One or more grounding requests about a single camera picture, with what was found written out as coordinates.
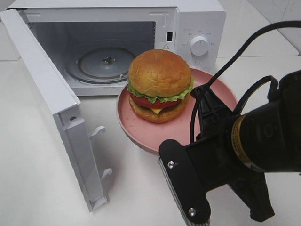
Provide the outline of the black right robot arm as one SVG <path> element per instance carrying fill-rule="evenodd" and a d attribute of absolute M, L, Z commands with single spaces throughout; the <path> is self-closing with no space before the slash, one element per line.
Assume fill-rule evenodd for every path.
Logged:
<path fill-rule="evenodd" d="M 247 205 L 252 220 L 274 216 L 265 173 L 301 170 L 301 73 L 281 80 L 265 76 L 230 110 L 209 88 L 192 92 L 201 132 L 186 148 L 200 182 L 202 211 L 211 209 L 206 193 L 229 185 Z"/>

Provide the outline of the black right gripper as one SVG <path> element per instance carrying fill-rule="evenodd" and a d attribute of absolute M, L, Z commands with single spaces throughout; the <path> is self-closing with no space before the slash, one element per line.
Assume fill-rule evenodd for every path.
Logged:
<path fill-rule="evenodd" d="M 185 173 L 198 195 L 228 184 L 250 209 L 250 218 L 263 222 L 274 216 L 265 175 L 248 168 L 248 158 L 237 154 L 240 123 L 233 111 L 207 86 L 191 91 L 196 100 L 190 120 L 190 141 L 185 147 Z"/>

